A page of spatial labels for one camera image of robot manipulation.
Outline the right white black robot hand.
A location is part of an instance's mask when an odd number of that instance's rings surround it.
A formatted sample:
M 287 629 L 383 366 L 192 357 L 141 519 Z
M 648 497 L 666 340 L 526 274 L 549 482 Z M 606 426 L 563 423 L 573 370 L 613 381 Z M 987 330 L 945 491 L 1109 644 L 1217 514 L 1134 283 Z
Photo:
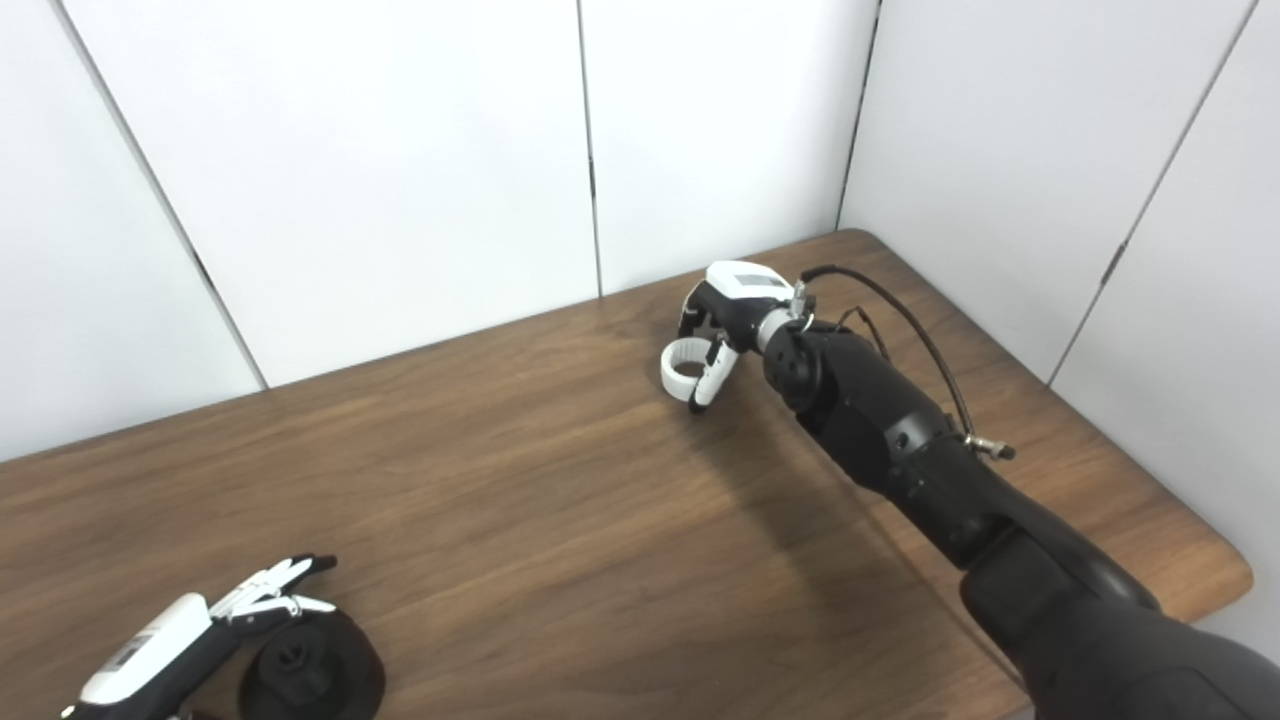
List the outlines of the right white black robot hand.
M 666 392 L 692 414 L 714 402 L 744 354 L 763 355 L 773 334 L 805 322 L 805 284 L 758 263 L 712 263 L 686 295 L 676 338 L 660 355 Z

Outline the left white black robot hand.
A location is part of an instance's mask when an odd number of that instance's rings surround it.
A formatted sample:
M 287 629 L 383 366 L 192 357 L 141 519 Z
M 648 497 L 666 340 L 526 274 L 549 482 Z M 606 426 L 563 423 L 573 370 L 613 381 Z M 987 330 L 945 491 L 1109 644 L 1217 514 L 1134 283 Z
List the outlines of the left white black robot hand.
M 198 592 L 182 594 L 116 650 L 60 716 L 178 719 L 184 702 L 248 638 L 334 614 L 334 603 L 294 591 L 337 564 L 334 555 L 302 553 L 253 573 L 214 603 Z

